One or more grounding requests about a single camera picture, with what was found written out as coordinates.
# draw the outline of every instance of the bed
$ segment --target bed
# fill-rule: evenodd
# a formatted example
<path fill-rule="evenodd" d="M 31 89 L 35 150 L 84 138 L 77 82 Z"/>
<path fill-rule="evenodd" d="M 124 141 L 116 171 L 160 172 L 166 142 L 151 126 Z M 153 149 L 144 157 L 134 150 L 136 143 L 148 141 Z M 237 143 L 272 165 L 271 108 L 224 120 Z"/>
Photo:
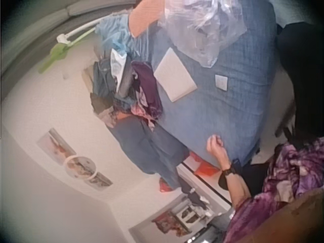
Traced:
<path fill-rule="evenodd" d="M 190 150 L 213 165 L 206 151 L 212 134 L 222 137 L 230 159 L 247 163 L 259 146 L 267 117 L 269 91 L 275 73 L 276 21 L 267 0 L 241 0 L 247 32 L 220 52 L 212 68 L 204 68 L 179 52 L 157 24 L 141 42 L 142 60 L 156 70 L 169 47 L 173 48 L 198 89 L 172 103 L 163 88 L 158 91 L 164 114 L 158 123 Z M 215 75 L 228 77 L 227 91 L 215 85 Z"/>

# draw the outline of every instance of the hand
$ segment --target hand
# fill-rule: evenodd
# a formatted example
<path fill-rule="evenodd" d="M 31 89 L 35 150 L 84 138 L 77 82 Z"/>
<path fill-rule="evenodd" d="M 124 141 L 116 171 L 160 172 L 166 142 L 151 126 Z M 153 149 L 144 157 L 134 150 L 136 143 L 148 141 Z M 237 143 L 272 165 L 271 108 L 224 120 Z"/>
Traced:
<path fill-rule="evenodd" d="M 220 136 L 212 135 L 209 137 L 207 151 L 218 160 L 222 170 L 230 168 L 230 161 Z"/>

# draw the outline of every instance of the blue jeans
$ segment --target blue jeans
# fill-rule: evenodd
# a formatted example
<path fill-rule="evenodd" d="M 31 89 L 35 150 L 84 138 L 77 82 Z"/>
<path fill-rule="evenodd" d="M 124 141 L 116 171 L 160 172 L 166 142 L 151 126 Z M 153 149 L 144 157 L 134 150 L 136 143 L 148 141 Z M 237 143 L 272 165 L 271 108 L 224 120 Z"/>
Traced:
<path fill-rule="evenodd" d="M 158 124 L 152 132 L 136 116 L 119 120 L 114 128 L 108 129 L 141 171 L 159 173 L 171 188 L 180 187 L 176 166 L 189 156 L 189 150 L 179 140 Z"/>

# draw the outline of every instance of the white wall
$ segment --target white wall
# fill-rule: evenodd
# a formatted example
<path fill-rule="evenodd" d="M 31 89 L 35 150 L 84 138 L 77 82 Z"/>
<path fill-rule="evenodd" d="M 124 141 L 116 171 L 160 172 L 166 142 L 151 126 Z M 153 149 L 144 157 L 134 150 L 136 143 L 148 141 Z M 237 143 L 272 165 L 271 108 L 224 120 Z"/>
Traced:
<path fill-rule="evenodd" d="M 70 188 L 1 139 L 1 232 L 12 243 L 125 243 L 109 206 Z"/>
<path fill-rule="evenodd" d="M 180 188 L 161 193 L 158 181 L 159 175 L 152 175 L 133 190 L 109 202 L 111 211 L 129 243 L 135 243 L 129 232 L 132 227 L 183 196 Z"/>
<path fill-rule="evenodd" d="M 86 195 L 109 201 L 131 190 L 147 175 L 126 157 L 93 114 L 81 73 L 95 59 L 93 42 L 87 41 L 72 48 L 64 60 L 44 74 L 38 74 L 38 66 L 34 67 L 2 103 L 2 122 L 19 146 L 54 177 Z M 78 155 L 89 157 L 113 185 L 98 192 L 69 177 L 36 144 L 50 128 L 55 128 Z"/>

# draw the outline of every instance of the purple garment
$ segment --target purple garment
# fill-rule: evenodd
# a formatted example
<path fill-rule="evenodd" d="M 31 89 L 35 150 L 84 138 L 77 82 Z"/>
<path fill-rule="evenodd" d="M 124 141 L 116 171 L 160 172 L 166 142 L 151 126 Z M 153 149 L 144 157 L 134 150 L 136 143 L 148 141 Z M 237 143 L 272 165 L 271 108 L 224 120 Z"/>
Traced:
<path fill-rule="evenodd" d="M 238 207 L 224 243 L 240 240 L 286 204 L 323 186 L 323 174 L 324 137 L 299 151 L 291 144 L 282 146 L 277 160 L 269 165 L 262 193 Z"/>
<path fill-rule="evenodd" d="M 156 78 L 151 66 L 146 62 L 132 61 L 148 104 L 147 113 L 157 119 L 163 112 L 160 96 L 157 91 Z"/>

